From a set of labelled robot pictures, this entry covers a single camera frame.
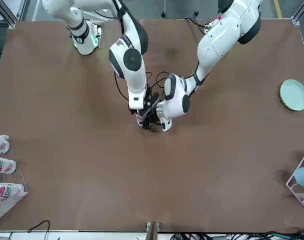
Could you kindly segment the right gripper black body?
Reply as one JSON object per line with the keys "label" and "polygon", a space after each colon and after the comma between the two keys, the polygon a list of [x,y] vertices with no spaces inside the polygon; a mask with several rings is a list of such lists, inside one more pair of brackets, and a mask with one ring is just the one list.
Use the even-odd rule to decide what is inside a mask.
{"label": "right gripper black body", "polygon": [[151,96],[147,97],[144,100],[143,109],[137,112],[140,119],[145,119],[148,114],[150,114],[153,109],[156,107],[157,103],[160,101],[160,95],[158,92],[155,92]]}

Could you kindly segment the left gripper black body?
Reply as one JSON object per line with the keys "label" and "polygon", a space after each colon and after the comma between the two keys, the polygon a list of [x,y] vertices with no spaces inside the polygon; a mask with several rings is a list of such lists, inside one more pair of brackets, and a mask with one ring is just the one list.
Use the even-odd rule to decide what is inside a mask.
{"label": "left gripper black body", "polygon": [[149,112],[148,112],[148,122],[150,124],[158,124],[159,123],[159,118],[157,115],[157,107],[154,106],[152,107]]}

